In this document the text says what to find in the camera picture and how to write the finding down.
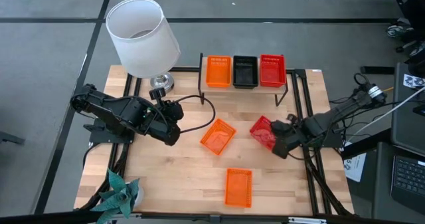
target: black basket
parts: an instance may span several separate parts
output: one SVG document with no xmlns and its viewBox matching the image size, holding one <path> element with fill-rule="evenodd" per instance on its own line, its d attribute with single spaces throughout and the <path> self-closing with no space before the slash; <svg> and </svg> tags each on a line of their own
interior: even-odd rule
<svg viewBox="0 0 425 224">
<path fill-rule="evenodd" d="M 258 86 L 258 58 L 233 56 L 233 86 L 253 89 Z"/>
</svg>

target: metal lamp base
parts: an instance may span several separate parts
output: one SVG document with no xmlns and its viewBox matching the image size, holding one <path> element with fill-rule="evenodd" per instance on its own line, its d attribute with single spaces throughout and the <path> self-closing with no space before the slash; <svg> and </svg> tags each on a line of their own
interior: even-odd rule
<svg viewBox="0 0 425 224">
<path fill-rule="evenodd" d="M 169 72 L 166 72 L 163 75 L 151 78 L 151 87 L 152 89 L 164 88 L 165 92 L 168 93 L 174 87 L 174 78 Z"/>
</svg>

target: floor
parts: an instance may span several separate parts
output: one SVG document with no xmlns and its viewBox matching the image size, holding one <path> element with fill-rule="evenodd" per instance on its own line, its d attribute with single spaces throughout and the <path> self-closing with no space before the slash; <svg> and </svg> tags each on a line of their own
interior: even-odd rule
<svg viewBox="0 0 425 224">
<path fill-rule="evenodd" d="M 120 1 L 109 0 L 106 12 Z M 402 16 L 395 0 L 156 1 L 168 18 L 386 19 Z M 94 23 L 40 23 L 37 18 L 96 19 L 103 2 L 0 0 L 0 130 L 26 139 L 22 146 L 0 145 L 0 216 L 33 212 L 68 100 L 96 30 Z M 26 18 L 28 23 L 6 18 Z M 405 54 L 394 52 L 399 43 L 386 36 L 387 26 L 386 23 L 325 22 L 171 23 L 182 52 L 178 66 L 196 66 L 200 52 L 206 55 L 285 54 L 288 68 L 323 70 L 331 100 L 352 91 L 355 87 L 352 75 L 360 66 L 394 66 L 406 60 Z M 120 61 L 104 25 L 94 41 L 92 45 L 96 46 L 84 82 L 102 90 L 109 66 Z M 393 85 L 393 76 L 370 75 L 369 79 L 382 88 Z M 367 122 L 382 112 L 384 108 L 359 116 L 355 121 Z M 90 120 L 81 116 L 75 116 L 72 121 L 46 212 L 69 211 L 73 207 L 82 156 L 88 145 L 89 133 L 82 127 L 86 123 Z M 390 120 L 384 119 L 368 133 L 374 134 L 389 126 Z M 361 183 L 349 181 L 355 211 L 364 217 L 369 217 L 371 211 L 374 158 L 373 152 L 367 155 Z M 135 223 L 135 220 L 119 223 Z"/>
</svg>

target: laptop keyboard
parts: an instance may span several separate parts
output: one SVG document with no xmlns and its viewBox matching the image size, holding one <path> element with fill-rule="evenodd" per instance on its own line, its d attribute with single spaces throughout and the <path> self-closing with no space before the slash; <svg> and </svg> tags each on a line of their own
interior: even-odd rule
<svg viewBox="0 0 425 224">
<path fill-rule="evenodd" d="M 425 196 L 425 166 L 396 157 L 393 185 Z"/>
</svg>

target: white lampshade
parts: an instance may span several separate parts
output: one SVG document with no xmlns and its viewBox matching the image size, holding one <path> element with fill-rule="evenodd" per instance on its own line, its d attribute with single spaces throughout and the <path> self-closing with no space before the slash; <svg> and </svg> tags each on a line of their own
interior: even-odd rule
<svg viewBox="0 0 425 224">
<path fill-rule="evenodd" d="M 122 1 L 108 13 L 106 28 L 122 65 L 133 76 L 161 76 L 179 59 L 179 44 L 153 0 Z"/>
</svg>

